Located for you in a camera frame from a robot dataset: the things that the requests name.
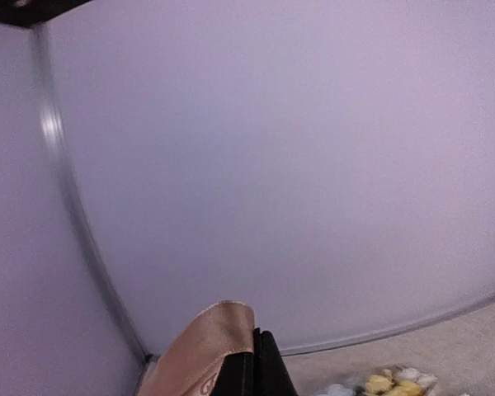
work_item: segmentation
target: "yellow food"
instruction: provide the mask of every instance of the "yellow food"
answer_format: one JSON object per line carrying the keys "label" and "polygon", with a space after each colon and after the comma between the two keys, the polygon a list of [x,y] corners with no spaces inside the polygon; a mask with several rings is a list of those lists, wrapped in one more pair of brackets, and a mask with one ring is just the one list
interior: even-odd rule
{"label": "yellow food", "polygon": [[393,380],[393,372],[392,370],[384,369],[383,370],[383,376],[387,377],[389,380]]}
{"label": "yellow food", "polygon": [[421,396],[423,394],[423,388],[411,381],[404,380],[398,385],[405,390],[407,396]]}
{"label": "yellow food", "polygon": [[408,396],[407,390],[401,386],[395,386],[384,396]]}
{"label": "yellow food", "polygon": [[365,384],[365,390],[368,394],[379,394],[387,392],[393,387],[393,381],[383,375],[371,375]]}

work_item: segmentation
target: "lavender wall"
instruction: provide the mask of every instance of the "lavender wall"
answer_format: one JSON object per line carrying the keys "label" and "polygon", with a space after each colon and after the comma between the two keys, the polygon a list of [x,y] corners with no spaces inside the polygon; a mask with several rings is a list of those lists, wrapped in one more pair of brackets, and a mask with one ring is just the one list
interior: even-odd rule
{"label": "lavender wall", "polygon": [[96,0],[50,29],[154,351],[218,299],[286,349],[495,294],[495,2]]}
{"label": "lavender wall", "polygon": [[70,231],[29,44],[27,31],[0,26],[0,396],[126,396],[139,368]]}

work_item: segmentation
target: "black object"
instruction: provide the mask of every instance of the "black object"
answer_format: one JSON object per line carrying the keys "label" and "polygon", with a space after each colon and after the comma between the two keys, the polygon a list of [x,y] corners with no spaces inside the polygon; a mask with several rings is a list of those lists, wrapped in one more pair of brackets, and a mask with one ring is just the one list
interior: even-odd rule
{"label": "black object", "polygon": [[31,27],[90,0],[0,0],[0,23]]}
{"label": "black object", "polygon": [[297,396],[273,335],[256,329],[253,338],[254,353],[224,359],[210,396]]}
{"label": "black object", "polygon": [[365,394],[365,388],[363,388],[362,386],[356,386],[354,388],[354,394],[356,396],[363,396]]}

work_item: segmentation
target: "white backdrop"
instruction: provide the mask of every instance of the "white backdrop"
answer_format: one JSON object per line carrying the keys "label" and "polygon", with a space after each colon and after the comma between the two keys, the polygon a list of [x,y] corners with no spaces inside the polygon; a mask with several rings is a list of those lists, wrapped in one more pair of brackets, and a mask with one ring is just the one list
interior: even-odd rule
{"label": "white backdrop", "polygon": [[50,29],[154,352],[219,299],[286,349],[495,294],[495,2],[96,0]]}

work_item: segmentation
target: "white floor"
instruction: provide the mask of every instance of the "white floor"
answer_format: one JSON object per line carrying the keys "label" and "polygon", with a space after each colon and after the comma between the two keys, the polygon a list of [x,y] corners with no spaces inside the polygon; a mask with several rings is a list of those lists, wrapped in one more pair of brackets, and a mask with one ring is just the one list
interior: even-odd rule
{"label": "white floor", "polygon": [[311,394],[338,377],[410,365],[439,377],[441,395],[495,396],[495,303],[472,313],[357,346],[285,358],[295,387]]}

